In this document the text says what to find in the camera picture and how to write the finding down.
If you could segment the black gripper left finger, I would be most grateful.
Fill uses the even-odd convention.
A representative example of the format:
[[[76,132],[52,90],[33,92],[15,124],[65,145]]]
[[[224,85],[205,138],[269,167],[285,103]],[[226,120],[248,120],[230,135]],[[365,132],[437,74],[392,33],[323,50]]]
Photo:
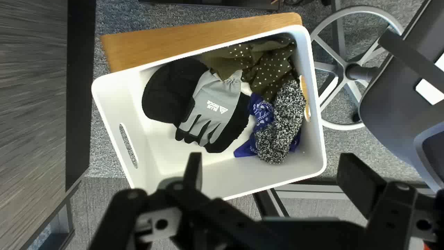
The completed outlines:
[[[183,175],[183,186],[188,196],[199,193],[202,188],[202,156],[199,153],[191,153],[188,156]]]

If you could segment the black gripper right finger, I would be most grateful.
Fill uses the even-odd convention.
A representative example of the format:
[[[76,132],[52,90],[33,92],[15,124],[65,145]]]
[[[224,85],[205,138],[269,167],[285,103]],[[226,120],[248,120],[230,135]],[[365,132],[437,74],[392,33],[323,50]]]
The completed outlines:
[[[369,218],[387,182],[353,153],[341,153],[337,185],[359,213]]]

